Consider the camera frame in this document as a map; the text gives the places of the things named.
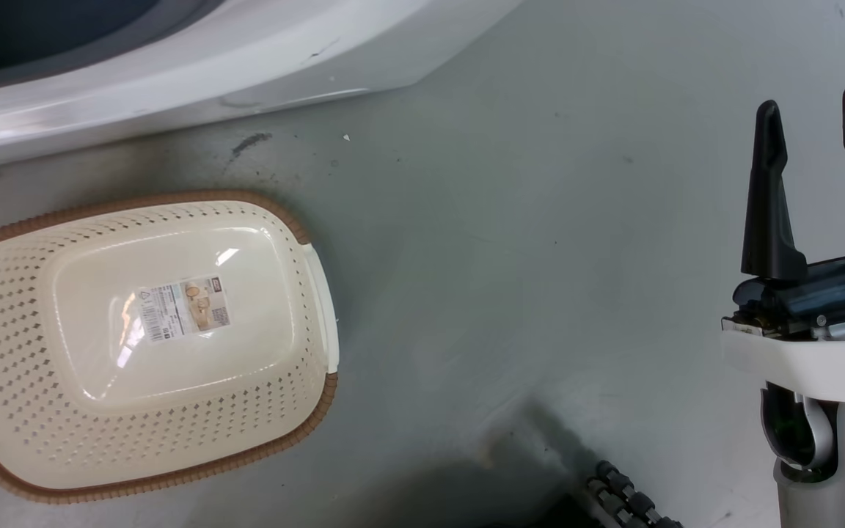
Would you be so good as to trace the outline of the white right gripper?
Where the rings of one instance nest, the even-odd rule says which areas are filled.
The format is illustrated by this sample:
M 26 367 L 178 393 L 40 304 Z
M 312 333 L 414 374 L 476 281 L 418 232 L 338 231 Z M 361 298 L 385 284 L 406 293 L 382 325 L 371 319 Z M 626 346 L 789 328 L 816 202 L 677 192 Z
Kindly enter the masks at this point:
M 845 148 L 845 90 L 842 97 Z M 806 397 L 845 403 L 845 257 L 816 262 L 795 247 L 783 170 L 787 144 L 778 104 L 756 111 L 742 238 L 744 274 L 723 318 L 728 364 Z

